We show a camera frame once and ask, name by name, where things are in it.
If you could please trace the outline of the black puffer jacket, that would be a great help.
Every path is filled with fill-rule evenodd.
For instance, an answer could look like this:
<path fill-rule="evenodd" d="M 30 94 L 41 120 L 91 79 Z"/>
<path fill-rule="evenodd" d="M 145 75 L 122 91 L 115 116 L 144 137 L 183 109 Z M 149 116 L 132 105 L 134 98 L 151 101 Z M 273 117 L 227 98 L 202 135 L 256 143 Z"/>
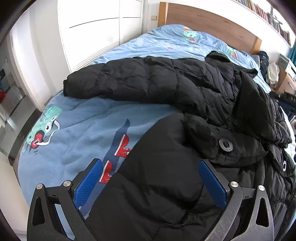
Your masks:
<path fill-rule="evenodd" d="M 179 110 L 157 121 L 125 155 L 87 218 L 100 240 L 201 240 L 222 210 L 198 172 L 208 160 L 241 187 L 263 185 L 274 238 L 295 214 L 292 136 L 278 103 L 254 81 L 255 69 L 210 52 L 193 58 L 135 57 L 85 67 L 64 81 L 66 96 L 169 104 Z"/>

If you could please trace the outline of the teal right curtain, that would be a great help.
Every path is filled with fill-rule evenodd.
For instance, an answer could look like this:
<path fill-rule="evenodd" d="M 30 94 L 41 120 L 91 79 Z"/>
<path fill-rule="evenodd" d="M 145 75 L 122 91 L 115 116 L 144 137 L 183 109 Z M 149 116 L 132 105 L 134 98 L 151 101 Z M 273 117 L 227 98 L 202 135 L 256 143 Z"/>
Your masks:
<path fill-rule="evenodd" d="M 293 47 L 291 48 L 291 50 L 288 54 L 288 58 L 290 59 L 290 61 L 292 61 L 294 66 L 296 66 L 296 42 L 294 43 Z"/>

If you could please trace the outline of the blue dinosaur print duvet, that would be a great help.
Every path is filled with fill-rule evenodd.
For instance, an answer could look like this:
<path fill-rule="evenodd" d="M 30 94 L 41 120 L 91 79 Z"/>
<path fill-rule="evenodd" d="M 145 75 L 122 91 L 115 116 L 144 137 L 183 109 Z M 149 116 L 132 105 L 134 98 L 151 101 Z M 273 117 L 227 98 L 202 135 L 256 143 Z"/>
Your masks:
<path fill-rule="evenodd" d="M 258 68 L 249 54 L 233 49 L 208 33 L 193 31 L 183 25 L 153 29 L 108 51 L 95 63 L 146 56 L 204 60 L 211 51 L 223 53 L 231 62 L 245 68 Z M 100 97 L 76 99 L 57 93 L 23 144 L 18 179 L 25 201 L 31 203 L 38 184 L 51 187 L 72 180 L 98 158 L 103 164 L 102 177 L 80 208 L 87 216 L 128 151 L 158 120 L 176 112 L 176 108 L 169 105 Z"/>

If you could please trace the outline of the wooden drawer dresser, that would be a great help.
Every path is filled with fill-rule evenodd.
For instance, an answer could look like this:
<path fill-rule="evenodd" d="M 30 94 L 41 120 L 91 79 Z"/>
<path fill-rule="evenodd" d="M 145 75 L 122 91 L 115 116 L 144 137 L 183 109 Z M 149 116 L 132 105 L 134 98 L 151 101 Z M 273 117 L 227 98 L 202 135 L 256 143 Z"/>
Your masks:
<path fill-rule="evenodd" d="M 295 95 L 296 85 L 294 80 L 283 68 L 279 67 L 279 69 L 279 81 L 274 90 L 278 93 L 287 92 L 291 95 Z"/>

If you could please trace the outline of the beige bag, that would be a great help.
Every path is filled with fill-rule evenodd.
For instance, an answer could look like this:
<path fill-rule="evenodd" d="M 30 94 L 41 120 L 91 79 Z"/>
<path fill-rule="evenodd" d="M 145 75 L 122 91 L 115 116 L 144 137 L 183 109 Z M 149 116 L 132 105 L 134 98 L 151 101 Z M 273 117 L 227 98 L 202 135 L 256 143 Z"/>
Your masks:
<path fill-rule="evenodd" d="M 279 66 L 275 62 L 270 63 L 267 68 L 266 81 L 271 88 L 275 88 L 278 85 L 279 73 Z"/>

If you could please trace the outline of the white sliding wardrobe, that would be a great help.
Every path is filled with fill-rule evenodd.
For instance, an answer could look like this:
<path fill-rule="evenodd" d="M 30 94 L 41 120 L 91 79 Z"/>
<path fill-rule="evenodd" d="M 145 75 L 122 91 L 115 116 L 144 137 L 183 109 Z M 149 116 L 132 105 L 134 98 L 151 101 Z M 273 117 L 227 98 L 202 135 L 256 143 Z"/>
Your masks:
<path fill-rule="evenodd" d="M 142 32 L 142 1 L 35 1 L 10 31 L 21 84 L 43 110 L 66 77 Z"/>

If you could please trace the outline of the white printer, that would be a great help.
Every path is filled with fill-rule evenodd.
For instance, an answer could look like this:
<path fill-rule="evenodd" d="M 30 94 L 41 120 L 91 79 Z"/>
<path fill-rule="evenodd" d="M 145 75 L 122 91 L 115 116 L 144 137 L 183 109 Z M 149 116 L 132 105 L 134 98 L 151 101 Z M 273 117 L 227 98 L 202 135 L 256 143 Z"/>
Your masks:
<path fill-rule="evenodd" d="M 288 73 L 290 76 L 295 76 L 295 66 L 292 63 L 288 57 L 284 56 L 283 54 L 280 54 L 278 59 L 278 65 L 285 70 L 286 73 Z"/>

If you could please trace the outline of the black backpack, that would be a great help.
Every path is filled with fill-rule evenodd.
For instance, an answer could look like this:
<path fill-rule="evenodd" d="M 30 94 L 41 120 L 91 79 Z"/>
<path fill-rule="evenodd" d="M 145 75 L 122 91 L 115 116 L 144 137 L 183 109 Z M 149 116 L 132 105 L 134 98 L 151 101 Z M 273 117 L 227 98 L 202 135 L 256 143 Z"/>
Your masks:
<path fill-rule="evenodd" d="M 259 66 L 261 75 L 263 79 L 266 80 L 267 70 L 269 66 L 269 56 L 265 51 L 259 51 L 257 54 L 259 56 Z"/>

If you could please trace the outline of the wooden headboard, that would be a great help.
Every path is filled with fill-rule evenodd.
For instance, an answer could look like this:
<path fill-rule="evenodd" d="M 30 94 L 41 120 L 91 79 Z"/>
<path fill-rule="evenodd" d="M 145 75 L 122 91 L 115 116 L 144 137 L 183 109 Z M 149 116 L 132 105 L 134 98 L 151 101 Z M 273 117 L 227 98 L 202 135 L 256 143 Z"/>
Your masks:
<path fill-rule="evenodd" d="M 259 37 L 220 15 L 192 6 L 160 2 L 158 27 L 171 24 L 208 33 L 231 47 L 253 55 L 260 51 L 262 44 Z"/>

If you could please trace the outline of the row of books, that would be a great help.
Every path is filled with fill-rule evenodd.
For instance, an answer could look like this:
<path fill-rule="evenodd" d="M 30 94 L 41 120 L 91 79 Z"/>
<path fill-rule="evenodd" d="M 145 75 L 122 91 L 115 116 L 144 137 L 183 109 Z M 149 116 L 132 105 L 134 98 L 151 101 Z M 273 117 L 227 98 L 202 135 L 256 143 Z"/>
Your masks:
<path fill-rule="evenodd" d="M 245 7 L 249 8 L 265 21 L 267 21 L 280 35 L 285 39 L 285 41 L 291 45 L 290 41 L 290 32 L 284 30 L 282 28 L 283 23 L 273 14 L 273 7 L 270 8 L 270 11 L 263 10 L 257 3 L 253 1 L 245 1 L 245 0 L 236 0 L 238 3 L 244 5 Z"/>

